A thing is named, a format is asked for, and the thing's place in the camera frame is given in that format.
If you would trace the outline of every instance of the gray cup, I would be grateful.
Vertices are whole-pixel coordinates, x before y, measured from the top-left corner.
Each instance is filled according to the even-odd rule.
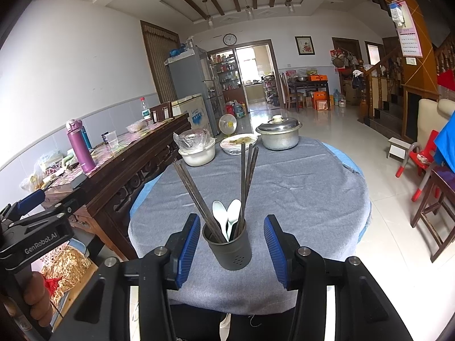
[[[204,224],[202,229],[202,235],[208,242],[218,263],[220,263],[224,269],[238,271],[239,269],[245,268],[251,261],[251,246],[248,239],[246,222],[243,231],[236,239],[223,244],[218,244],[210,240],[212,233],[206,224]]]

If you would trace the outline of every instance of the round table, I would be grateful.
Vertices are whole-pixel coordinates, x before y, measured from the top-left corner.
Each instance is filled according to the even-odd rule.
[[[240,315],[293,308],[297,293],[277,281],[265,243],[267,214],[275,214],[284,232],[325,258],[344,261],[354,254],[371,209],[363,175],[314,139],[300,137],[296,147],[284,151],[264,148],[260,138],[257,146],[245,209],[251,262],[239,271],[225,270],[201,235],[187,282],[168,292],[171,303]],[[212,162],[188,171],[209,207],[214,200],[229,206],[240,198],[240,157],[227,155],[219,145]],[[190,213],[197,213],[196,207],[175,169],[168,167],[133,207],[128,232],[137,254],[164,245]]]

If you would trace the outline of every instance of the red plastic chair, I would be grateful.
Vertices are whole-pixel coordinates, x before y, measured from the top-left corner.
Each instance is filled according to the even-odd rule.
[[[404,160],[401,163],[401,166],[398,168],[398,170],[395,174],[395,177],[399,178],[401,176],[401,174],[404,171],[404,167],[406,166],[406,164],[408,164],[409,158],[411,158],[412,161],[417,165],[417,173],[419,175],[422,174],[422,171],[431,171],[431,169],[433,169],[436,166],[433,155],[436,152],[435,138],[438,136],[438,134],[439,134],[438,131],[435,131],[435,130],[431,131],[428,142],[422,151],[420,151],[420,148],[421,148],[420,144],[418,142],[414,142],[409,147],[409,149],[406,151],[406,156],[404,157]],[[422,163],[418,159],[417,155],[421,155],[421,156],[427,158],[429,164]],[[417,189],[415,194],[412,196],[412,201],[416,201],[419,198],[420,194],[422,193],[422,190],[424,189],[424,187],[428,181],[429,175],[430,175],[430,173],[426,173],[425,176],[423,177],[422,182],[420,182],[419,188]],[[438,188],[436,189],[435,196],[436,196],[436,198],[439,197]]]

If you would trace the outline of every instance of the bolt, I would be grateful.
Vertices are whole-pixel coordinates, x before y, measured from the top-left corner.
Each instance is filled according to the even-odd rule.
[[[305,247],[305,246],[302,246],[302,247],[299,247],[297,249],[297,252],[301,255],[301,256],[308,256],[311,254],[311,250],[309,247]]]
[[[350,256],[348,260],[352,265],[359,265],[361,263],[360,259],[356,256]]]
[[[117,264],[117,258],[114,258],[113,256],[104,261],[104,265],[108,267],[114,266],[115,264]]]
[[[167,253],[167,248],[165,248],[164,246],[158,246],[156,249],[153,250],[153,253],[156,256],[162,256],[165,253]]]

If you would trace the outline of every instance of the spoon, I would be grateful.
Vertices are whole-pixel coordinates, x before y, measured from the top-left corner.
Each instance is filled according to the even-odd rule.
[[[242,203],[239,199],[235,199],[231,202],[227,209],[227,236],[231,236],[232,227],[238,221],[238,216],[240,214],[240,208],[242,207]]]
[[[226,238],[226,241],[229,242],[229,236],[226,232],[226,223],[228,222],[228,212],[226,211],[226,208],[222,204],[221,201],[213,201],[212,204],[212,212],[213,216],[215,219],[218,221],[218,223],[221,226],[221,233],[223,233],[223,236]]]

